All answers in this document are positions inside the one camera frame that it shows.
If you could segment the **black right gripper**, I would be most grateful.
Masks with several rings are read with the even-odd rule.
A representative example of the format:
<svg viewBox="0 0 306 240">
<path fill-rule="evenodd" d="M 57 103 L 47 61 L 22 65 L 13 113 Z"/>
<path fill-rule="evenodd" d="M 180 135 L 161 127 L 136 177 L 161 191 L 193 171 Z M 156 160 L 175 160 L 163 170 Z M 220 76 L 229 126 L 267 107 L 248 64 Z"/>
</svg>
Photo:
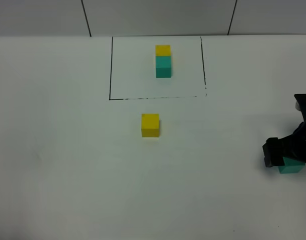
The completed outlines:
<svg viewBox="0 0 306 240">
<path fill-rule="evenodd" d="M 306 164 L 306 120 L 304 120 L 291 135 L 268 138 L 262 146 L 266 168 L 284 166 L 284 157 Z"/>
</svg>

